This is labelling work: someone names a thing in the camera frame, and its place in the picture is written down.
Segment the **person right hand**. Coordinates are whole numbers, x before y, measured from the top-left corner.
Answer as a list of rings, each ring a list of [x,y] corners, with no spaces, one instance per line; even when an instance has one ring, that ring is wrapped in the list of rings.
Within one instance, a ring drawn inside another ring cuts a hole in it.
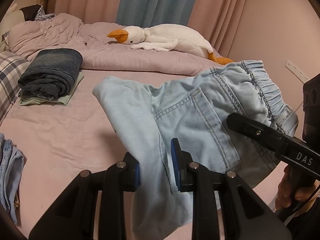
[[[284,175],[281,182],[278,185],[278,192],[275,200],[276,210],[287,208],[292,202],[292,191],[295,193],[295,200],[298,202],[306,201],[313,192],[319,187],[319,181],[316,180],[311,187],[301,187],[297,190],[292,190],[292,184],[289,181],[290,166],[287,165],[284,168]]]

